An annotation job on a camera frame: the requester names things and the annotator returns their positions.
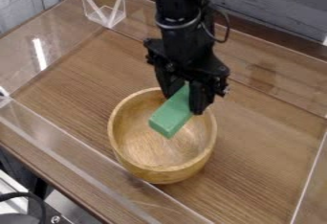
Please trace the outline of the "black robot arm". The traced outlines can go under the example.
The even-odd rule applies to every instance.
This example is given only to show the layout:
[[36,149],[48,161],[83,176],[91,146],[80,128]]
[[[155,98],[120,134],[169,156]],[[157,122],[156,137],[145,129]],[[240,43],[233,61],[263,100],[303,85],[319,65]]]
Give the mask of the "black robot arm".
[[229,68],[215,55],[215,17],[209,0],[155,0],[155,22],[159,38],[143,45],[147,61],[155,67],[156,79],[165,97],[189,86],[187,105],[200,115],[216,96],[227,93]]

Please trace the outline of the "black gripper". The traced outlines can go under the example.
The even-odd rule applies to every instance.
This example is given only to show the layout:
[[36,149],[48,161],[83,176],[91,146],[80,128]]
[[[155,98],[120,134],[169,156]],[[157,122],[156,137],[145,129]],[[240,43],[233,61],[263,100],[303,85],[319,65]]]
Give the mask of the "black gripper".
[[171,98],[185,81],[191,81],[189,108],[195,115],[201,115],[212,104],[215,95],[223,97],[227,93],[229,68],[213,52],[193,58],[188,63],[179,63],[167,57],[161,39],[147,38],[143,45],[148,51],[147,62],[155,67],[164,97]]

